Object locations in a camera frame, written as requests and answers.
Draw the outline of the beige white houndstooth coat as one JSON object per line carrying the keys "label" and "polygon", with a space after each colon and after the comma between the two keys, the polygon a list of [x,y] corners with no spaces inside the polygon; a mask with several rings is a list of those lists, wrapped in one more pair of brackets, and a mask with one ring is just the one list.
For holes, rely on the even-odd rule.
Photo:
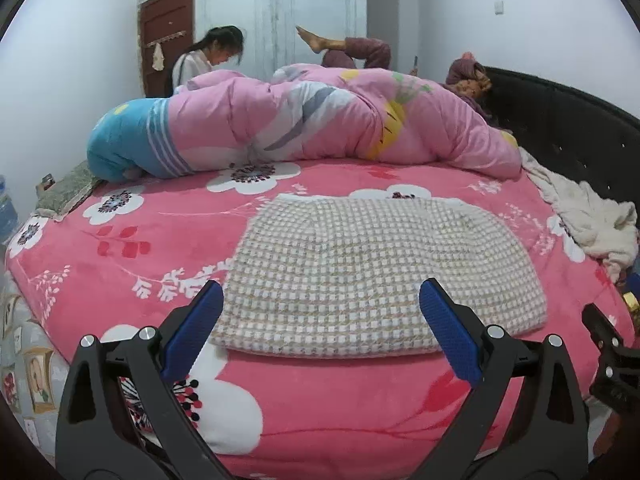
{"label": "beige white houndstooth coat", "polygon": [[419,307],[428,278],[512,334],[546,322],[546,295],[524,246],[480,207],[279,196],[248,222],[235,249],[212,341],[279,358],[435,352]]}

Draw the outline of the cream fluffy blanket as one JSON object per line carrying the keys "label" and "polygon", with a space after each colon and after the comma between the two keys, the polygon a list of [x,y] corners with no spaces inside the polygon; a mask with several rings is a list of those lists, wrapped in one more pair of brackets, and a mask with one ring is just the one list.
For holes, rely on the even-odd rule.
{"label": "cream fluffy blanket", "polygon": [[575,182],[542,166],[520,148],[522,166],[541,198],[560,217],[574,242],[602,263],[612,283],[634,264],[639,252],[636,206],[602,198],[587,181]]}

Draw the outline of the pink floral bed blanket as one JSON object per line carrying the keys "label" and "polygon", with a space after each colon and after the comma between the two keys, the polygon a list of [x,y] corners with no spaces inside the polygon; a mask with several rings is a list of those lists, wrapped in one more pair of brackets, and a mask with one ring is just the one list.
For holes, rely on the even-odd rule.
{"label": "pink floral bed blanket", "polygon": [[437,278],[485,323],[564,340],[587,388],[580,314],[634,326],[526,174],[442,165],[280,162],[103,185],[10,241],[1,394],[47,458],[75,348],[134,336],[208,282],[224,314],[174,393],[235,474],[400,479],[434,448],[468,386],[422,318]]}

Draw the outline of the green grey mat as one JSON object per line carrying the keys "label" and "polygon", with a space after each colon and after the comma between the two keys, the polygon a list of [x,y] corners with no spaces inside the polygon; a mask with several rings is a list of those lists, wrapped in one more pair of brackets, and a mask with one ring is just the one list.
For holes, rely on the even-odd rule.
{"label": "green grey mat", "polygon": [[102,183],[92,173],[86,160],[58,181],[52,174],[47,174],[36,186],[35,215],[61,222]]}

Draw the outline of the black padded headboard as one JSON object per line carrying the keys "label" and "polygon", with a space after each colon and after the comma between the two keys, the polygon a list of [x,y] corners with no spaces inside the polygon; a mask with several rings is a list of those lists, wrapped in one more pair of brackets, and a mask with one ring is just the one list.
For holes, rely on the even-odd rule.
{"label": "black padded headboard", "polygon": [[489,67],[486,104],[542,166],[603,198],[639,203],[639,119],[573,87]]}

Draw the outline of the pink and blue quilt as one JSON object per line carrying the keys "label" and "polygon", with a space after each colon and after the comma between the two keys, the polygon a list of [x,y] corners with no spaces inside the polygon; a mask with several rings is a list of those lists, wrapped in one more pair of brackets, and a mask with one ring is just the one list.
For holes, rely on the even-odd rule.
{"label": "pink and blue quilt", "polygon": [[440,84],[314,64],[283,66],[268,81],[213,70],[168,98],[128,101],[98,121],[86,153],[112,183],[322,158],[443,162],[497,179],[522,169],[513,136]]}

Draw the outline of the girl with dark hair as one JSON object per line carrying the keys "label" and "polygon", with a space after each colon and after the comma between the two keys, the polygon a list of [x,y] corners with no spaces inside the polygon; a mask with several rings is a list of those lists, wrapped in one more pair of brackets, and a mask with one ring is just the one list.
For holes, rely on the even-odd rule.
{"label": "girl with dark hair", "polygon": [[215,66],[230,58],[241,61],[244,52],[244,35],[239,27],[224,25],[214,27],[192,46],[187,47],[169,70],[164,84],[164,96],[172,96],[177,87],[190,79],[211,72]]}

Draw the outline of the brown wooden door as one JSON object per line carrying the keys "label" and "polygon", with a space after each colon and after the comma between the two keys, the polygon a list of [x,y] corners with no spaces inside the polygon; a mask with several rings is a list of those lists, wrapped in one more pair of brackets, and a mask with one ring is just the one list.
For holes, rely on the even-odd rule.
{"label": "brown wooden door", "polygon": [[177,58],[193,39],[194,0],[146,0],[139,6],[140,70],[146,96],[163,96]]}

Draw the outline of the white wardrobe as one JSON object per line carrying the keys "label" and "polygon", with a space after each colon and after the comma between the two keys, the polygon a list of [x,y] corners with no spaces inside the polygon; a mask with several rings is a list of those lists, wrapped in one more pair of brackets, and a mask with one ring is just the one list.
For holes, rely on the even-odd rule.
{"label": "white wardrobe", "polygon": [[266,80],[281,66],[320,62],[297,35],[297,26],[334,39],[363,36],[367,0],[195,0],[194,24],[198,39],[214,26],[239,27],[242,58],[221,67]]}

